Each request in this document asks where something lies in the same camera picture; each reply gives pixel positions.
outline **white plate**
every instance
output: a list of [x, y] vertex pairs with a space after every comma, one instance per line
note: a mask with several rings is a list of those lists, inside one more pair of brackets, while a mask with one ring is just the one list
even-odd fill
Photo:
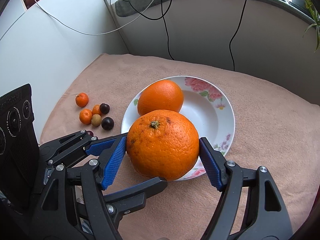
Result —
[[[225, 156], [235, 134], [235, 116], [227, 97], [215, 85], [201, 78], [174, 76], [164, 79], [172, 80], [182, 89], [184, 101], [180, 114], [193, 123], [199, 138], [206, 137], [212, 147]], [[132, 99], [125, 111], [121, 133], [128, 132], [140, 117], [137, 104], [142, 91]], [[202, 174], [205, 174], [205, 169], [198, 158], [196, 165], [178, 180], [193, 179]]]

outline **floral pattern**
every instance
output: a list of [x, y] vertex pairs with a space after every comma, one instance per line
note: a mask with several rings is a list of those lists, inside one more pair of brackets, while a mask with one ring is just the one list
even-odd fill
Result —
[[198, 177], [198, 176], [200, 176], [200, 175], [202, 175], [202, 174], [205, 174], [205, 169], [204, 169], [204, 168], [199, 168], [199, 169], [196, 169], [196, 170], [191, 174], [191, 176], [186, 177], [186, 178], [184, 178], [184, 179], [193, 179], [193, 178]]
[[[216, 99], [220, 99], [220, 103], [222, 104], [221, 92], [208, 82], [193, 77], [186, 77], [185, 85], [191, 87], [193, 92], [199, 93], [203, 97], [207, 97], [210, 102], [214, 102]], [[226, 106], [222, 104], [221, 107], [222, 108], [219, 107], [219, 109], [222, 110]]]
[[221, 99], [221, 102], [219, 104], [215, 105], [214, 107], [219, 108], [220, 110], [223, 110], [223, 108], [225, 108], [226, 105], [222, 103], [222, 99]]
[[226, 139], [222, 143], [220, 143], [219, 145], [215, 144], [212, 146], [212, 148], [216, 151], [221, 152], [224, 155], [230, 145], [230, 139], [231, 139], [231, 134], [228, 133], [228, 135], [226, 136]]

